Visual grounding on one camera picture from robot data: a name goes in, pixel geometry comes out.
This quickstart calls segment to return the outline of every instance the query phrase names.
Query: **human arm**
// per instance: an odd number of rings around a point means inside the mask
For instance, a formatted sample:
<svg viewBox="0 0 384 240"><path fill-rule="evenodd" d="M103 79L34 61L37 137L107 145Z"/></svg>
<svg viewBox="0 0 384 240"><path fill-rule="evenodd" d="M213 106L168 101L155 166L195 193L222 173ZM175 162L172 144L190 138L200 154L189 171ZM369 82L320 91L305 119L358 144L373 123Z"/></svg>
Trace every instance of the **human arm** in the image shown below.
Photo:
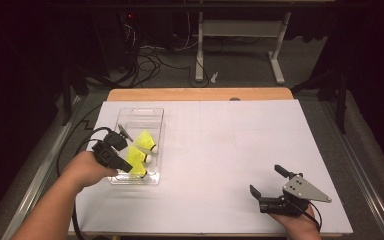
<svg viewBox="0 0 384 240"><path fill-rule="evenodd" d="M311 205L306 210L308 214L314 217L314 211ZM317 231L316 224L301 214L299 217L288 217L277 214L269 214L274 220L282 224L288 237L293 240L320 240L320 234Z"/></svg>
<svg viewBox="0 0 384 240"><path fill-rule="evenodd" d="M92 152L79 153L37 203L12 239L66 239L77 194L104 177L116 175L115 169L97 163Z"/></svg>

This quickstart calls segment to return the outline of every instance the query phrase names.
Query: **metal leg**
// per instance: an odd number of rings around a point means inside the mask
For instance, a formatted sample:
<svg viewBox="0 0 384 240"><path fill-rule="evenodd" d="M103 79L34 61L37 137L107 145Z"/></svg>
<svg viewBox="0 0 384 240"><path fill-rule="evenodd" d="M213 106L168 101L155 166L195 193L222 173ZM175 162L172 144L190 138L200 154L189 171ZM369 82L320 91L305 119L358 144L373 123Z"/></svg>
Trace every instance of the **metal leg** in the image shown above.
<svg viewBox="0 0 384 240"><path fill-rule="evenodd" d="M196 56L196 67L195 67L195 80L202 82L204 80L204 52L202 50L202 41L204 39L204 33L202 24L204 21L204 14L199 13L199 28L198 28L198 53Z"/></svg>
<svg viewBox="0 0 384 240"><path fill-rule="evenodd" d="M283 17L282 26L279 29L279 34L277 36L276 48L273 51L268 52L270 63L273 68L274 76L276 77L276 82L280 85L285 84L285 79L283 78L282 71L279 66L279 62L277 61L277 56L279 55L280 47L282 46L283 38L285 37L286 28L288 27L289 18L291 17L291 13L285 13Z"/></svg>

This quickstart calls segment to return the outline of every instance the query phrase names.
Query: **floor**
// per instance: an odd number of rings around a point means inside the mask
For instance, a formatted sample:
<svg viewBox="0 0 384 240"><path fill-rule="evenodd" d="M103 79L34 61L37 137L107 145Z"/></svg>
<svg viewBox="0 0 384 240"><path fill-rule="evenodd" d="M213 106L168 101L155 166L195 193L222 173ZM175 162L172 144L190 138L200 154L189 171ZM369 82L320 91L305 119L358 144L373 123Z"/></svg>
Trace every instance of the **floor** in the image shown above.
<svg viewBox="0 0 384 240"><path fill-rule="evenodd" d="M286 80L285 87L291 88L309 78L325 42L326 39L305 43L300 38L284 42L279 63ZM153 77L137 87L277 87L266 54L274 43L269 38L229 38L223 42L219 39L206 39L204 69L208 78L199 84L193 79L196 54L194 48L171 52L144 48L140 51L142 57L138 58L141 63L139 79L146 79L149 74ZM183 46L185 42L179 43L179 48ZM210 81L216 73L215 81ZM122 73L119 71L112 72L112 79L120 76ZM96 86L90 88L87 97L76 98L73 118L65 127L61 126L63 111L60 111L0 203L0 239L7 239L8 229L16 228L19 219L22 219L24 214L17 211L19 207L23 209L20 203L24 201L34 204L56 179L53 157L63 148L60 156L62 168L72 157L77 147L76 142L93 128L99 104L105 101L109 89ZM354 229L353 234L341 239L384 239L384 156L359 114L351 93L347 94L346 134L341 134L335 125L335 102L319 102L316 93L317 90L304 90L294 97L300 101ZM61 106L61 101L59 98L56 104ZM77 123L78 127L71 134ZM65 144L64 140L69 132L70 141ZM40 185L32 184L32 180L40 175L38 170L43 168L46 159L50 161L47 162L49 171L42 173L44 181ZM32 188L38 194L26 199L26 192Z"/></svg>

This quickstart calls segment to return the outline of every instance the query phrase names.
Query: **person's left hand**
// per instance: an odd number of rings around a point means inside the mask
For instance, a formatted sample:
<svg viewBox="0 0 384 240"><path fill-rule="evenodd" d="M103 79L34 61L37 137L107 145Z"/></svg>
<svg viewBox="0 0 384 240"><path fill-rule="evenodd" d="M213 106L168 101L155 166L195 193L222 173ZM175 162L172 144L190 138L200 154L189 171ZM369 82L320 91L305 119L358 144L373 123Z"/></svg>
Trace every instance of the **person's left hand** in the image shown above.
<svg viewBox="0 0 384 240"><path fill-rule="evenodd" d="M61 178L75 184L80 192L83 188L98 183L104 177L117 176L118 172L99 164L93 152L77 154L64 169Z"/></svg>

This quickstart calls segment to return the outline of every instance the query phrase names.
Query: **human hand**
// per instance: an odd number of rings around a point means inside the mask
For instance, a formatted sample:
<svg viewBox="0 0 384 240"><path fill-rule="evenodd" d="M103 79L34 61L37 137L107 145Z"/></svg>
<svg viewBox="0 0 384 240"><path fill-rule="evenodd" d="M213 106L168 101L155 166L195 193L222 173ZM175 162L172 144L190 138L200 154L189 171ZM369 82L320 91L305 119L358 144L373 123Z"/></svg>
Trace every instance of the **human hand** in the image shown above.
<svg viewBox="0 0 384 240"><path fill-rule="evenodd" d="M311 204L308 205L306 210L308 214L314 217L314 211L311 207ZM321 239L320 234L317 231L316 224L306 217L304 214L301 214L299 217L289 217L278 214L269 214L274 220L282 224L285 228L289 237L294 240L306 239Z"/></svg>
<svg viewBox="0 0 384 240"><path fill-rule="evenodd" d="M74 184L80 192L83 188L98 183L104 177L114 177L117 174L117 170L99 164L93 152L84 151L71 160L60 178Z"/></svg>

